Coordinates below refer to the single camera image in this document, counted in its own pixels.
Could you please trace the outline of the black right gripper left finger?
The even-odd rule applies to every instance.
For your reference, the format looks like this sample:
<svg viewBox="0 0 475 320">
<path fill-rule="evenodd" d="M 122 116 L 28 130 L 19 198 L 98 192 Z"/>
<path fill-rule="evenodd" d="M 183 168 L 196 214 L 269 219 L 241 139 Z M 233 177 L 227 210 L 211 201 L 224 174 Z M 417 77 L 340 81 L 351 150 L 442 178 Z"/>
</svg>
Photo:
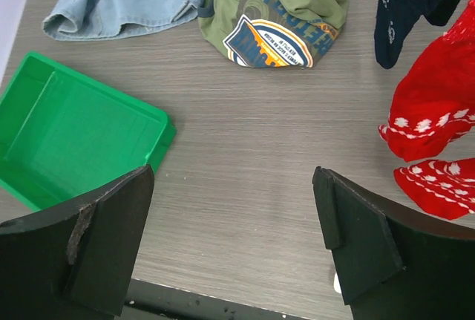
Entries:
<svg viewBox="0 0 475 320">
<path fill-rule="evenodd" d="M 154 190 L 150 166 L 1 223 L 2 319 L 114 319 Z"/>
</svg>

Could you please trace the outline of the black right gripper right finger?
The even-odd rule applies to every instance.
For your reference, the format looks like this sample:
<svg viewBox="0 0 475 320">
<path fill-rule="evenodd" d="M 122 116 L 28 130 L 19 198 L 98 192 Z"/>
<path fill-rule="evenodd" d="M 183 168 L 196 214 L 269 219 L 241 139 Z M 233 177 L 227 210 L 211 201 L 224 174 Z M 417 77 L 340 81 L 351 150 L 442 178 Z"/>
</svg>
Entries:
<svg viewBox="0 0 475 320">
<path fill-rule="evenodd" d="M 354 319 L 472 319 L 474 230 L 433 218 L 318 167 L 325 247 Z"/>
</svg>

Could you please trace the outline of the red snowflake sock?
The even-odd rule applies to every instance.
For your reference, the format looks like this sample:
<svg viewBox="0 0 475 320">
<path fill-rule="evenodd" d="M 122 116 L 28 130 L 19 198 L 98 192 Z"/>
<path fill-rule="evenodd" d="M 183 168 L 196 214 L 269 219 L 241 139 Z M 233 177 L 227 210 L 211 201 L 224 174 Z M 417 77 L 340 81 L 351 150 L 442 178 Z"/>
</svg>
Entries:
<svg viewBox="0 0 475 320">
<path fill-rule="evenodd" d="M 474 126 L 474 1 L 431 42 L 397 85 L 387 122 L 389 149 L 406 162 L 435 157 Z"/>
<path fill-rule="evenodd" d="M 446 220 L 474 213 L 474 159 L 425 160 L 393 172 L 401 190 L 424 212 Z"/>
</svg>

